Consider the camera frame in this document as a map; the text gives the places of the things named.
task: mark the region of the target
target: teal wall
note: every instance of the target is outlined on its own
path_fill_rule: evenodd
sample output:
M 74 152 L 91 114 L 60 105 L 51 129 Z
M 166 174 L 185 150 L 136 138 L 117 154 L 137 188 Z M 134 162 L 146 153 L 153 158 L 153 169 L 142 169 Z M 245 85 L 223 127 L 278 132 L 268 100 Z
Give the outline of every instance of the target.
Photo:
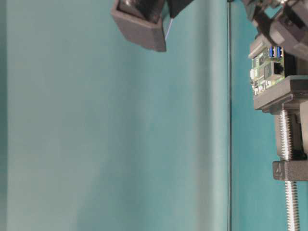
M 232 230 L 286 230 L 284 182 L 272 176 L 279 160 L 274 117 L 254 111 L 249 46 L 257 34 L 240 0 L 231 4 Z M 302 230 L 308 227 L 308 184 L 298 183 Z
M 226 3 L 195 0 L 167 53 L 112 4 L 0 3 L 1 230 L 225 231 Z

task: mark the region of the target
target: black plastic bracket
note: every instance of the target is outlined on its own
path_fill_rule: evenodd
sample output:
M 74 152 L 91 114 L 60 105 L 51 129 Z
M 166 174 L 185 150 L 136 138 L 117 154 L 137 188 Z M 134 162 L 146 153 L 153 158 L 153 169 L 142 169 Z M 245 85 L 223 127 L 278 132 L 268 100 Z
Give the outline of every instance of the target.
M 167 50 L 161 17 L 157 24 L 151 23 L 120 11 L 118 6 L 119 0 L 116 0 L 111 9 L 111 15 L 128 41 L 154 51 L 165 52 Z
M 308 181 L 308 161 L 275 161 L 273 175 L 275 180 Z

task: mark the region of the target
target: usb port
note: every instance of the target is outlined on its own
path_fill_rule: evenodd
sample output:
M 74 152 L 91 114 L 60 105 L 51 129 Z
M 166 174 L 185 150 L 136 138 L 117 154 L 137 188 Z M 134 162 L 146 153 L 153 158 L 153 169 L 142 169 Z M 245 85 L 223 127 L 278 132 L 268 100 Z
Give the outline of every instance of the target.
M 277 47 L 277 58 L 281 58 L 281 57 L 282 57 L 282 48 Z
M 270 52 L 269 52 L 269 54 L 270 54 L 270 55 L 269 55 L 269 56 L 270 56 L 270 58 L 274 58 L 274 57 L 275 57 L 275 53 L 274 53 L 274 52 L 275 52 L 275 50 L 274 50 L 274 48 L 273 48 L 273 47 L 270 47 L 270 48 L 269 48 L 269 51 L 270 51 Z

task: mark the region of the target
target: electronic component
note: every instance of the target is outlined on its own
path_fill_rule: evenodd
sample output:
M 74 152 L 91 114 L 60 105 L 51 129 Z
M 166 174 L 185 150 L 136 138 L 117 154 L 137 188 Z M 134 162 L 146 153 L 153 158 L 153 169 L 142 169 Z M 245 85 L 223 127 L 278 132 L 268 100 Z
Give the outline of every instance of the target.
M 250 71 L 254 95 L 259 95 L 266 89 L 285 78 L 284 55 L 282 47 L 259 47 L 261 52 L 252 59 Z

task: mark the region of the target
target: teal backdrop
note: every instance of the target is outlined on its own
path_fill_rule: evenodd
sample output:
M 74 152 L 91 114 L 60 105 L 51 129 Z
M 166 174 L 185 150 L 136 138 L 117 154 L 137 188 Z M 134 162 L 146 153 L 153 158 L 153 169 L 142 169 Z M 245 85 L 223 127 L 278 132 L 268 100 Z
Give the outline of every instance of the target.
M 232 230 L 287 230 L 284 182 L 272 176 L 279 160 L 274 117 L 254 111 L 249 46 L 257 34 L 240 0 L 231 4 Z M 308 227 L 308 184 L 298 183 L 301 230 Z

